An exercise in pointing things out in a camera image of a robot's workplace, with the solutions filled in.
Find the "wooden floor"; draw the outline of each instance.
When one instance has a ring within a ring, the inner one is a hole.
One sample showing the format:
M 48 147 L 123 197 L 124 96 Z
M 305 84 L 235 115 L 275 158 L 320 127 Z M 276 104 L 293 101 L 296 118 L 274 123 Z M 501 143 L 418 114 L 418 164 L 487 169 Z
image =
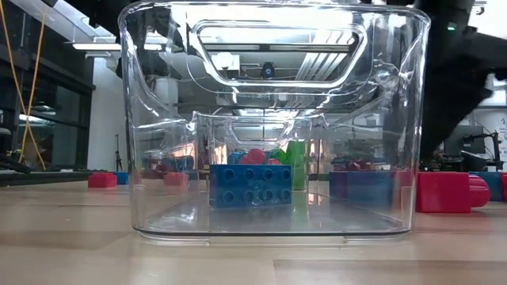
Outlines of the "wooden floor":
M 335 246 L 162 246 L 129 198 L 82 182 L 0 188 L 0 284 L 503 284 L 507 204 L 417 215 L 405 238 Z

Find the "wooden table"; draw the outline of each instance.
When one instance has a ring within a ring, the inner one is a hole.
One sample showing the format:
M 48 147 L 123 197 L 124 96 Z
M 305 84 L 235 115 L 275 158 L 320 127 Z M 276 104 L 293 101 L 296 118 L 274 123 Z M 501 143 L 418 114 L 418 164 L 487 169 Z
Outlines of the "wooden table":
M 0 188 L 1 284 L 503 284 L 507 204 L 417 215 L 403 239 L 339 246 L 160 246 L 130 226 L 126 189 Z

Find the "yellow cable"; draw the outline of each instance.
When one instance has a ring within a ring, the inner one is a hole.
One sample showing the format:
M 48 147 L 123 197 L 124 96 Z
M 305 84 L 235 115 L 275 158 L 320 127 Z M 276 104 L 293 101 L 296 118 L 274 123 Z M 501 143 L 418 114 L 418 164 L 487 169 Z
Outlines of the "yellow cable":
M 10 48 L 10 39 L 9 39 L 9 33 L 7 31 L 6 15 L 5 15 L 4 10 L 3 10 L 3 2 L 2 2 L 2 0 L 0 0 L 0 14 L 2 15 L 3 29 L 4 29 L 4 33 L 6 34 L 6 43 L 7 43 L 7 51 L 9 53 L 10 68 L 13 71 L 14 83 L 16 84 L 16 91 L 17 91 L 17 95 L 18 95 L 19 100 L 20 100 L 21 109 L 23 110 L 23 113 L 26 116 L 26 128 L 25 128 L 25 134 L 24 134 L 24 138 L 23 138 L 23 145 L 22 145 L 22 147 L 25 148 L 25 143 L 26 143 L 25 136 L 26 136 L 26 131 L 28 129 L 28 132 L 30 134 L 30 138 L 32 139 L 32 142 L 33 142 L 33 144 L 34 144 L 34 146 L 36 148 L 35 151 L 37 152 L 37 156 L 39 157 L 39 159 L 40 159 L 40 161 L 42 163 L 42 168 L 45 171 L 46 170 L 46 165 L 44 164 L 44 160 L 43 160 L 42 156 L 40 155 L 39 147 L 37 147 L 36 140 L 33 137 L 32 128 L 30 127 L 29 115 L 28 115 L 29 113 L 27 114 L 25 105 L 23 104 L 23 96 L 22 96 L 22 93 L 21 93 L 21 88 L 20 88 L 20 85 L 19 85 L 19 81 L 17 80 L 16 68 L 14 67 L 12 50 Z M 34 82 L 32 84 L 33 86 L 35 85 L 36 76 L 37 76 L 36 72 L 38 70 L 38 65 L 39 65 L 40 47 L 41 47 L 41 44 L 42 44 L 42 35 L 44 34 L 45 17 L 46 17 L 46 13 L 43 13 L 43 15 L 42 15 L 42 26 L 40 28 L 39 47 L 38 47 L 37 58 L 36 58 L 36 67 L 35 67 L 36 69 L 35 69 L 35 73 L 33 75 L 33 82 Z M 31 109 L 31 107 L 32 107 L 31 102 L 32 102 L 32 96 L 30 97 L 30 106 L 29 106 L 29 109 Z M 23 158 L 23 150 L 21 151 L 19 162 L 21 162 L 22 158 Z

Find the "clear plastic bin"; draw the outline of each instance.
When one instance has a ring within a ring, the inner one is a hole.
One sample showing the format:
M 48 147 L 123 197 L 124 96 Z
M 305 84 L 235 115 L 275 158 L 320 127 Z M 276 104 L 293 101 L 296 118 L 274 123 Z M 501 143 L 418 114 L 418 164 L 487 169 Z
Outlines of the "clear plastic bin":
M 411 230 L 422 12 L 138 2 L 119 22 L 135 229 L 169 239 Z

